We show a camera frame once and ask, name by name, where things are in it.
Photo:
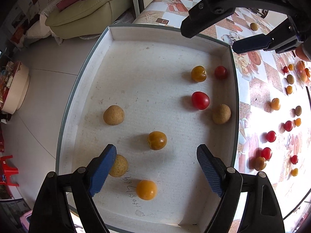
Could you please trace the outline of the small yellow tomato bottom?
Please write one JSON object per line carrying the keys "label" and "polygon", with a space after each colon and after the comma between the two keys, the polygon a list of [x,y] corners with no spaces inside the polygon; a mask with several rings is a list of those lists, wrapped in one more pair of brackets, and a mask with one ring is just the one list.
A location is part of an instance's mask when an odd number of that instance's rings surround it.
{"label": "small yellow tomato bottom", "polygon": [[297,175],[298,175],[298,168],[293,169],[293,170],[291,171],[291,175],[292,175],[293,177],[297,176]]}

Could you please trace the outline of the round white stool table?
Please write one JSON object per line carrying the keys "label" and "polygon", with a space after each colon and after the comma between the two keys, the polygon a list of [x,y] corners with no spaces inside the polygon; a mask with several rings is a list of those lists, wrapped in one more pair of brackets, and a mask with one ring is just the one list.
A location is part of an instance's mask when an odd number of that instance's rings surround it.
{"label": "round white stool table", "polygon": [[29,68],[21,61],[8,62],[1,72],[1,110],[12,115],[19,110],[29,83]]}

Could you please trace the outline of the brownish tomato table edge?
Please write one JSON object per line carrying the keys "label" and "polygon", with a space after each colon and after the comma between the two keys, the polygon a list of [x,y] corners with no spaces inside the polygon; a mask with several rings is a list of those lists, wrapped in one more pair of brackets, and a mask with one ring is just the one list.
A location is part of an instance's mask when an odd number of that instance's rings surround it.
{"label": "brownish tomato table edge", "polygon": [[264,157],[257,157],[254,161],[253,167],[257,171],[262,171],[266,167],[266,159]]}

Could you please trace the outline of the longan by tray wall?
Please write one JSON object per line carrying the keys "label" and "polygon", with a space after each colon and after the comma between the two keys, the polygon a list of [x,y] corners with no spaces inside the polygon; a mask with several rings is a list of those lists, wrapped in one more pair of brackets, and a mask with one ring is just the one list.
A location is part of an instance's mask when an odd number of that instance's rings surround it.
{"label": "longan by tray wall", "polygon": [[220,104],[212,111],[212,120],[214,123],[222,125],[230,120],[231,115],[230,107],[226,104]]}

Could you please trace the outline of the green-orange tomato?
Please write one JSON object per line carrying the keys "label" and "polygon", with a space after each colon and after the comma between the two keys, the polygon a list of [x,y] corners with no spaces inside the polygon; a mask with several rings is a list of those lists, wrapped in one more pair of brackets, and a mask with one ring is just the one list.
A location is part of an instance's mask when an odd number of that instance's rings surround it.
{"label": "green-orange tomato", "polygon": [[191,71],[191,79],[195,82],[204,82],[207,78],[207,72],[203,66],[196,66]]}

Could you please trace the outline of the red tomato table edge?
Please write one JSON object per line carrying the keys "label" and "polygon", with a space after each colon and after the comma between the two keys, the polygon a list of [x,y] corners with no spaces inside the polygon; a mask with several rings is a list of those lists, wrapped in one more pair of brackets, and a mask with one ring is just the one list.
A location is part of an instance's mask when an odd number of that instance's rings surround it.
{"label": "red tomato table edge", "polygon": [[269,147],[265,147],[260,151],[260,157],[263,157],[266,161],[271,159],[272,154],[272,150]]}

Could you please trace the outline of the yellow tomato on square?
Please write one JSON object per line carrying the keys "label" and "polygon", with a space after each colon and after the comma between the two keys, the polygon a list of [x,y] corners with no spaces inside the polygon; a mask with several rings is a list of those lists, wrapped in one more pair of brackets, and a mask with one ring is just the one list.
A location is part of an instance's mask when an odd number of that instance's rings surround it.
{"label": "yellow tomato on square", "polygon": [[287,95],[290,95],[290,94],[292,94],[293,93],[293,87],[291,86],[291,85],[288,85],[287,87],[286,87],[286,94]]}

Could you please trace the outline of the large red tomato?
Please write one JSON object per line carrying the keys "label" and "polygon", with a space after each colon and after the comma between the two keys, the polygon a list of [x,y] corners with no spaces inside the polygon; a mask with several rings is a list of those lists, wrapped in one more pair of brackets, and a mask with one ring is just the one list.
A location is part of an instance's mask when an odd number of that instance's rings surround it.
{"label": "large red tomato", "polygon": [[210,105],[210,98],[202,91],[196,91],[191,96],[192,104],[198,110],[205,110]]}

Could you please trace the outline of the brown longan fruit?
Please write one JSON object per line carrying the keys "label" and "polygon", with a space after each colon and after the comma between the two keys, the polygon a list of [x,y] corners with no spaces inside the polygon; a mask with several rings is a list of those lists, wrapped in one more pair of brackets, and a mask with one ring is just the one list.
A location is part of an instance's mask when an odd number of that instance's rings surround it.
{"label": "brown longan fruit", "polygon": [[302,107],[300,105],[298,105],[296,108],[295,108],[295,115],[296,116],[300,116],[302,113]]}

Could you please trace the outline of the red tomato with stem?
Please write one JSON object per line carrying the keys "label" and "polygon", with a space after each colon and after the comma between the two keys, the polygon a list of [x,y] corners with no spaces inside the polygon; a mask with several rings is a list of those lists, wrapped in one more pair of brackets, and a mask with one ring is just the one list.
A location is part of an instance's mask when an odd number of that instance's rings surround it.
{"label": "red tomato with stem", "polygon": [[293,155],[291,158],[290,158],[290,162],[295,165],[298,163],[298,156],[297,155]]}

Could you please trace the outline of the brown kiwi-like fruit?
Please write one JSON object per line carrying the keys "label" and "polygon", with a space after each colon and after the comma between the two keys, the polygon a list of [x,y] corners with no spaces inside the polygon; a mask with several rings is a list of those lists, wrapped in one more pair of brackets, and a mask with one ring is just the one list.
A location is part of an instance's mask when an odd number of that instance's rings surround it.
{"label": "brown kiwi-like fruit", "polygon": [[294,76],[291,74],[287,75],[286,80],[287,80],[288,84],[290,84],[290,85],[294,84],[294,82],[295,82]]}

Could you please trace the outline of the red tomato lower right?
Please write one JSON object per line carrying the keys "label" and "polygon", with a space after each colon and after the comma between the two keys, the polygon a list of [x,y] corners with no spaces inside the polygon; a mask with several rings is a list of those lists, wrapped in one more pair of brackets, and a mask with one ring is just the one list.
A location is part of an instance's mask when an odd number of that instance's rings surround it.
{"label": "red tomato lower right", "polygon": [[224,80],[228,77],[228,71],[224,66],[218,66],[214,72],[215,78],[219,80]]}

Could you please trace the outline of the small red cherry tomato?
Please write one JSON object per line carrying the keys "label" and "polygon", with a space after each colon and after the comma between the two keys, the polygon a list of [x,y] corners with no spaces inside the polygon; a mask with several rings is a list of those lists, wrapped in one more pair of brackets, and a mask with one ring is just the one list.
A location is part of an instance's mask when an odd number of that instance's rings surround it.
{"label": "small red cherry tomato", "polygon": [[273,130],[266,133],[266,140],[273,143],[276,140],[276,133]]}

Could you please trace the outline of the yellow tomato near gripper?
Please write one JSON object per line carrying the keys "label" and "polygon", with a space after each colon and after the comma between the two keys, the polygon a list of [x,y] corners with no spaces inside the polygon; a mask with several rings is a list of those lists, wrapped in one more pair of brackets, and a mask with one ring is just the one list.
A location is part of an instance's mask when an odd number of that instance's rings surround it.
{"label": "yellow tomato near gripper", "polygon": [[270,107],[272,110],[280,110],[280,100],[279,98],[274,98],[270,102]]}

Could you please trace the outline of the green sofa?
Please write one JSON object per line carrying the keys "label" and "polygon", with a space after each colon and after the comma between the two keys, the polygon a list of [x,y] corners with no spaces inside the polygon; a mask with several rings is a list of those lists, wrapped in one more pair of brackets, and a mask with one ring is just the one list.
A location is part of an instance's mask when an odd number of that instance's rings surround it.
{"label": "green sofa", "polygon": [[101,34],[132,5],[132,0],[78,0],[67,7],[58,4],[45,25],[62,39]]}

